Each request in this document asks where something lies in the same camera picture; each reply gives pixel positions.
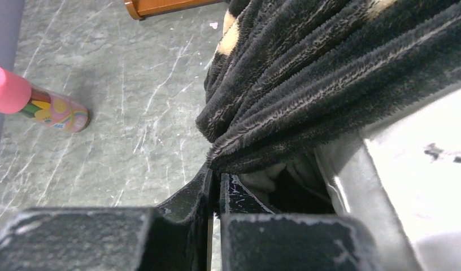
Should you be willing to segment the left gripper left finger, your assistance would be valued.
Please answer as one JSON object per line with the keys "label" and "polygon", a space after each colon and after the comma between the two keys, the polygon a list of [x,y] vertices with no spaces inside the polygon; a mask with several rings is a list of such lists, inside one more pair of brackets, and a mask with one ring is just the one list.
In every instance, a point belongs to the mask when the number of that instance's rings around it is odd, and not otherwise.
{"label": "left gripper left finger", "polygon": [[0,234],[0,270],[209,270],[215,177],[155,207],[29,208]]}

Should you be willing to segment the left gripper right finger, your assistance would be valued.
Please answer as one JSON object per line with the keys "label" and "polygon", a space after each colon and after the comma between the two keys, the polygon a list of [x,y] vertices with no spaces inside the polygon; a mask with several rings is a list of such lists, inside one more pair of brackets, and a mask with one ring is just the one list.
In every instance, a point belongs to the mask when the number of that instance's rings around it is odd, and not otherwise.
{"label": "left gripper right finger", "polygon": [[280,173],[263,204],[238,176],[221,175],[223,270],[379,270],[369,230],[335,213],[328,194]]}

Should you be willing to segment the black floral pillowcase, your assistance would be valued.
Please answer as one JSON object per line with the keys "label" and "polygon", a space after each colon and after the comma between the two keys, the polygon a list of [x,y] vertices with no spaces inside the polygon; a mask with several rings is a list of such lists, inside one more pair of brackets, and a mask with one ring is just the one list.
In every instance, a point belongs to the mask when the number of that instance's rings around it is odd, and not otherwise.
{"label": "black floral pillowcase", "polygon": [[334,212],[314,148],[461,80],[461,1],[228,1],[196,125],[274,212]]}

